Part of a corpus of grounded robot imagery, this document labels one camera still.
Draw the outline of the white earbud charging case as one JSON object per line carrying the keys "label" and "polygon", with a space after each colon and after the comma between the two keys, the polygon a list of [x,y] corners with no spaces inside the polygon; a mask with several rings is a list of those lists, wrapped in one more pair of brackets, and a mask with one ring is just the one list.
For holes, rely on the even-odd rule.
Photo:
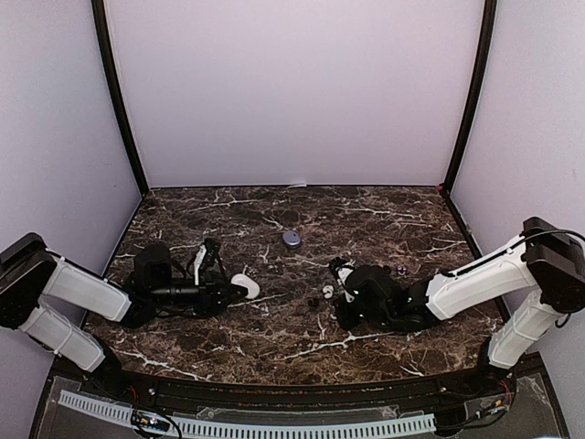
{"label": "white earbud charging case", "polygon": [[244,273],[233,275],[230,282],[232,285],[236,285],[248,300],[256,299],[260,295],[260,286]]}

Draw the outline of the white earbud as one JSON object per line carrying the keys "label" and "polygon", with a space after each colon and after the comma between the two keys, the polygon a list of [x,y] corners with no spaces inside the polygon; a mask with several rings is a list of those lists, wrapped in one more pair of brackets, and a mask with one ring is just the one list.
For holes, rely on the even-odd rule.
{"label": "white earbud", "polygon": [[323,288],[324,297],[331,297],[333,295],[333,292],[334,292],[334,287],[332,285],[326,285]]}

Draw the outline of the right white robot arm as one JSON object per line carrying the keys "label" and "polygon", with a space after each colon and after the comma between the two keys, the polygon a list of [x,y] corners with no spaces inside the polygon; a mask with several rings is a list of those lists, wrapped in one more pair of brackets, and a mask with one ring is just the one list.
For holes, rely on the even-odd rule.
{"label": "right white robot arm", "polygon": [[451,271],[403,288],[379,265],[353,266],[335,258],[329,270],[342,288],[335,316],[346,331],[361,322],[381,330],[414,333],[462,311],[527,289],[505,325],[484,343],[479,367],[466,378],[476,397],[488,395],[520,357],[562,317],[584,308],[584,238],[539,217],[504,246]]}

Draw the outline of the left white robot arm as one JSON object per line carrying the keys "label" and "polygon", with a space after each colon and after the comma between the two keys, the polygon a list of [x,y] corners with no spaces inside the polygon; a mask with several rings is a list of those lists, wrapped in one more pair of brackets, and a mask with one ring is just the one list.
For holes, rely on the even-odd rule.
{"label": "left white robot arm", "polygon": [[79,369],[93,374],[94,385],[110,399],[129,390],[118,359],[95,337],[52,308],[50,297],[81,307],[124,327],[141,327],[157,314],[189,307],[195,319],[211,318],[240,299],[260,293],[244,273],[227,276],[220,244],[206,239],[186,266],[167,247],[151,244],[133,258],[123,285],[88,271],[50,250],[34,232],[1,253],[1,325],[27,334]]}

